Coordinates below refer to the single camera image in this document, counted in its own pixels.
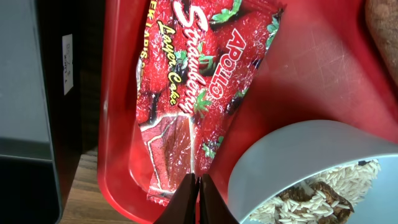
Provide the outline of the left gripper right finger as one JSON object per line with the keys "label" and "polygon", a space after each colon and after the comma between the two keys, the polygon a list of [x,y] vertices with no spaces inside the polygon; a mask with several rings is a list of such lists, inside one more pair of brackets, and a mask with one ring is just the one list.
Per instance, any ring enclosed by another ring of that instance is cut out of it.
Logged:
{"label": "left gripper right finger", "polygon": [[200,224],[239,224],[208,174],[200,178]]}

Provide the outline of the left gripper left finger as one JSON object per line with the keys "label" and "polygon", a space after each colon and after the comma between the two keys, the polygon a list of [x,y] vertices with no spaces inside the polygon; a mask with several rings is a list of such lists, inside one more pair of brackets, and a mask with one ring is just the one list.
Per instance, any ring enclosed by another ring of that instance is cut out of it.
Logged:
{"label": "left gripper left finger", "polygon": [[194,224],[199,182],[187,174],[154,224]]}

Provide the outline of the small light blue bowl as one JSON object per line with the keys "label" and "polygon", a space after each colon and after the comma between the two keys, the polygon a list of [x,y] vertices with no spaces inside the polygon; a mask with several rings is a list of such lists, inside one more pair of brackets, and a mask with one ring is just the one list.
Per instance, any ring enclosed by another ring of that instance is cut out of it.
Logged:
{"label": "small light blue bowl", "polygon": [[304,121],[254,143],[236,163],[228,208],[240,223],[266,200],[312,175],[377,159],[381,172],[348,223],[397,223],[397,144],[337,121]]}

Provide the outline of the rice and food leftovers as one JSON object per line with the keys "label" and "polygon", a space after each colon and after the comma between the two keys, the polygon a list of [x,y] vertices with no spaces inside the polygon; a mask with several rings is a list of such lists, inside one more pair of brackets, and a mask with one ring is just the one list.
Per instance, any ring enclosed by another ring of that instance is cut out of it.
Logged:
{"label": "rice and food leftovers", "polygon": [[278,193],[249,215],[250,221],[346,223],[377,179],[377,159],[328,169]]}

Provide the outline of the red strawberry cake wrapper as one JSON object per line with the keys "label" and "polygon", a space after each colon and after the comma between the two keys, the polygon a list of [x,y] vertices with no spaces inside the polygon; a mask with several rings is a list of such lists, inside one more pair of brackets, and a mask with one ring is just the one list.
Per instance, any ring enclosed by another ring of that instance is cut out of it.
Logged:
{"label": "red strawberry cake wrapper", "polygon": [[150,2],[136,72],[150,201],[167,205],[185,175],[210,168],[282,11],[280,1]]}

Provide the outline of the brown carrot-shaped food scrap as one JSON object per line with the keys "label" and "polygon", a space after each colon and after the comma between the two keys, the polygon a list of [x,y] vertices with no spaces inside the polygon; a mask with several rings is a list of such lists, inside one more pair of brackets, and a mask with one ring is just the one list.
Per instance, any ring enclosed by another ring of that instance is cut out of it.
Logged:
{"label": "brown carrot-shaped food scrap", "polygon": [[389,74],[397,84],[397,0],[366,0],[365,18]]}

